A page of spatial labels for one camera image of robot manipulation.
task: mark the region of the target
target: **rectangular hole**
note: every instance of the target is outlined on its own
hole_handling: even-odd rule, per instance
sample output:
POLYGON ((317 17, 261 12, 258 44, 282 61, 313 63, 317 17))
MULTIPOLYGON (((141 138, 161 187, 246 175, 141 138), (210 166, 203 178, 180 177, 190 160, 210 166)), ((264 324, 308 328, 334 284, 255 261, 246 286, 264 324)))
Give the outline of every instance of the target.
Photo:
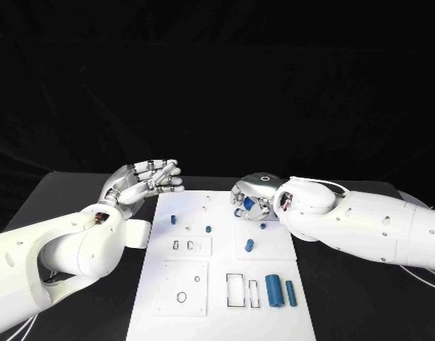
POLYGON ((242 274, 226 274, 228 307, 245 306, 245 281, 242 274))
POLYGON ((251 308, 259 308, 258 282, 255 280, 248 281, 248 287, 251 308))

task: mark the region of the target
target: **black table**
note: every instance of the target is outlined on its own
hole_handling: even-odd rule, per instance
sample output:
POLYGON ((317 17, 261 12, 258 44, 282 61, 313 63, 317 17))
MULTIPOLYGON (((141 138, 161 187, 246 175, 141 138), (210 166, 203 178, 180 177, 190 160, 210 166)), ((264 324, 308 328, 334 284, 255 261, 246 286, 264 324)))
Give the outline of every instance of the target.
MULTIPOLYGON (((97 201, 107 177, 48 174, 6 230, 84 209, 97 201)), ((229 190, 238 180, 182 178, 187 190, 229 190)), ((387 183, 338 183, 350 190, 399 197, 387 183)), ((157 197, 148 198, 134 218, 151 222, 156 204, 157 197)), ((435 289, 399 266, 364 261, 320 242, 294 238, 294 247, 318 341, 435 340, 435 289)), ((40 313, 27 341, 125 340, 144 254, 125 248, 110 276, 40 313)), ((0 341, 16 329, 0 334, 0 341)))

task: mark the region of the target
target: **robotic arm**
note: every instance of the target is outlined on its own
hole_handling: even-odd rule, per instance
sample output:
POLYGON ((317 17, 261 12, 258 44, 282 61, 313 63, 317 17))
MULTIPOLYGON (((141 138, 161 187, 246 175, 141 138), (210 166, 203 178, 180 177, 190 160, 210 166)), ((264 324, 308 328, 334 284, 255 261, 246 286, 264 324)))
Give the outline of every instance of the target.
POLYGON ((300 239, 370 261, 435 270, 435 211, 392 197, 349 191, 327 181, 282 181, 254 173, 235 184, 238 217, 262 220, 272 213, 300 239), (336 187, 333 191, 323 183, 336 187))
POLYGON ((158 160, 122 166, 97 204, 0 234, 0 332, 107 276, 124 247, 146 248, 150 223, 130 218, 146 197, 183 191, 176 164, 158 160), (38 261, 56 274, 46 280, 38 261))

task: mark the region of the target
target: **black backdrop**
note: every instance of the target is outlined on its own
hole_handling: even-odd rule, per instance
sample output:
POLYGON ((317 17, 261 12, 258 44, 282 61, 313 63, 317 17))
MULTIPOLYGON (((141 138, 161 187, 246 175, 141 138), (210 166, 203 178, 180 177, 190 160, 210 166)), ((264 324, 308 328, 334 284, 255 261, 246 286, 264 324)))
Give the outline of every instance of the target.
POLYGON ((433 17, 336 10, 0 1, 0 210, 49 171, 153 158, 383 180, 435 205, 433 17))

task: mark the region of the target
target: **robotic hand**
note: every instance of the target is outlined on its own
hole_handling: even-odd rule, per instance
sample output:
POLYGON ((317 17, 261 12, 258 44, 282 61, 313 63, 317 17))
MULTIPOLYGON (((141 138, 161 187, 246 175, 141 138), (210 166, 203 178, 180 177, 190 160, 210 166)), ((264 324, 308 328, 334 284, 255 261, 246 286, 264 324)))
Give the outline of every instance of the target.
POLYGON ((349 191, 336 183, 266 173, 235 184, 235 215, 266 219, 274 211, 300 239, 320 240, 370 261, 435 270, 435 211, 392 197, 349 191), (321 183, 336 187, 333 191, 321 183))
POLYGON ((0 332, 52 307, 115 268, 124 247, 146 248, 150 223, 130 220, 143 199, 182 192, 174 160, 122 166, 98 203, 0 234, 0 332), (42 278, 38 262, 52 271, 42 278))

